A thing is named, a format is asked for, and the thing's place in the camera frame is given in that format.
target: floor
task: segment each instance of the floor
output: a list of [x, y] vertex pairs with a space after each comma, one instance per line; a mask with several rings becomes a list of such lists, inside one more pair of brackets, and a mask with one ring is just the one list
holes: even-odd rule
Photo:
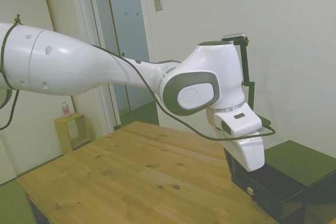
[[16, 179], [0, 186], [0, 224], [36, 224], [26, 193]]
[[[122, 126], [134, 121], [159, 125], [156, 104], [151, 102], [121, 115], [120, 120]], [[0, 185], [0, 224], [36, 224], [26, 194], [15, 179]]]

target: circular logo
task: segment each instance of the circular logo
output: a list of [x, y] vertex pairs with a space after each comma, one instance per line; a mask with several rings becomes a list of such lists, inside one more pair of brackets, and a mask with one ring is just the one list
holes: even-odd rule
[[184, 90], [181, 95], [181, 101], [184, 106], [194, 106], [198, 102], [198, 93], [194, 89]]

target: wooden shelf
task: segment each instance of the wooden shelf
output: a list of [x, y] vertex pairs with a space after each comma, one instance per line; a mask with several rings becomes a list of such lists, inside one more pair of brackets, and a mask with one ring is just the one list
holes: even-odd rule
[[[68, 129], [68, 125], [72, 120], [75, 122], [75, 127], [77, 128], [76, 133], [78, 133], [78, 135], [73, 138], [71, 134], [69, 134]], [[55, 119], [54, 122], [63, 154], [70, 153], [91, 141], [83, 114], [72, 113], [70, 117], [66, 118], [62, 116], [61, 118]]]

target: wooden table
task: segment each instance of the wooden table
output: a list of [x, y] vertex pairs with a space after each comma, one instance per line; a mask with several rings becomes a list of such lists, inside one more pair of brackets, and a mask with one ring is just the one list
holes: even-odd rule
[[277, 223], [230, 181], [218, 142], [140, 122], [17, 180], [51, 223]]

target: plastic bottle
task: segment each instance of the plastic bottle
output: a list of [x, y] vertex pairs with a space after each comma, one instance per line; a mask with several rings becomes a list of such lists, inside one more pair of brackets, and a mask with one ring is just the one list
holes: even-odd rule
[[68, 118], [68, 117], [71, 116], [71, 114], [70, 114], [70, 110], [69, 110], [69, 105], [67, 104], [66, 101], [64, 101], [64, 102], [62, 103], [62, 109], [63, 109], [64, 116], [65, 116], [66, 118]]

